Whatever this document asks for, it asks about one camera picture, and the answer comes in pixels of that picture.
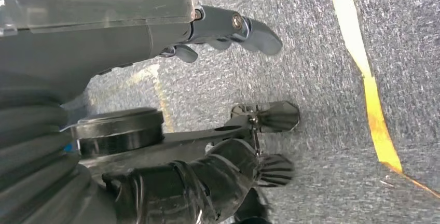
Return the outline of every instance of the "ribbed hose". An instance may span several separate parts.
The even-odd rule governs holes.
[[[66,112],[41,84],[27,81],[21,86],[17,84],[23,78],[3,78],[0,223],[66,224],[78,220],[87,205],[84,200],[92,201],[97,187],[87,169],[78,165],[79,157],[63,151],[72,140],[59,132],[67,123]]]

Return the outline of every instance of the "yellow tape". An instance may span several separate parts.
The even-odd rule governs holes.
[[[338,18],[346,48],[356,62],[364,79],[368,124],[379,162],[412,181],[415,185],[440,198],[439,193],[429,189],[427,186],[403,173],[400,159],[394,148],[387,124],[383,117],[376,80],[372,76],[370,65],[368,63],[354,0],[333,0],[333,5],[335,7],[336,16]]]

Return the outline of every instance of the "yellow floor marking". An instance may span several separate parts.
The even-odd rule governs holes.
[[[163,120],[165,122],[165,126],[168,132],[174,132],[173,119],[170,113],[170,107],[168,104],[167,97],[163,93],[162,83],[159,80],[159,64],[153,64],[140,70],[139,72],[133,74],[125,83],[126,87],[132,87],[138,85],[140,82],[144,80],[153,79],[154,90],[156,92],[157,98],[159,98],[160,110],[163,113]],[[118,85],[116,88],[108,88],[105,95],[100,95],[100,98],[110,96],[114,93],[117,93],[120,90],[121,86]],[[90,98],[89,99],[91,105],[96,104],[97,99]]]
[[[376,79],[373,77],[368,63],[365,45],[362,40],[361,30],[359,28],[358,13],[354,0],[333,0],[333,5],[335,7],[336,16],[338,18],[346,48],[356,62],[356,65],[361,71],[364,79],[368,124],[379,162],[388,166],[399,175],[402,175],[406,179],[412,181],[415,185],[440,198],[439,193],[429,189],[427,186],[417,182],[403,173],[400,159],[394,148],[393,141],[391,140],[388,132],[387,124],[383,117]]]
[[[159,64],[150,65],[147,68],[147,71],[153,77],[154,90],[156,91],[156,95],[159,98],[160,108],[163,113],[163,119],[165,121],[165,126],[167,127],[168,132],[174,132],[174,124],[173,118],[171,117],[170,107],[168,104],[167,97],[163,93],[162,83],[159,80]]]

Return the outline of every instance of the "gray plastic housing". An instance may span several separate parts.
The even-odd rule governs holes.
[[[193,0],[0,0],[0,29],[9,29],[0,34],[189,23],[194,16]]]
[[[153,58],[189,35],[190,24],[41,34],[23,30],[0,40],[0,64],[3,71],[47,82],[68,102],[84,91],[93,76]]]

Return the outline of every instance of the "gray carpet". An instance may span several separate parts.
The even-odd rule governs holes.
[[[296,164],[290,186],[267,192],[275,223],[440,223],[439,199],[377,162],[361,74],[332,0],[196,1],[263,20],[283,51],[266,57],[239,46],[198,46],[194,64],[152,59],[116,69],[90,83],[90,114],[159,107],[153,80],[139,77],[152,64],[159,64],[175,131],[219,126],[234,103],[292,101],[302,111],[296,132],[263,136],[268,152],[288,153]],[[440,0],[355,2],[404,170],[440,191]]]

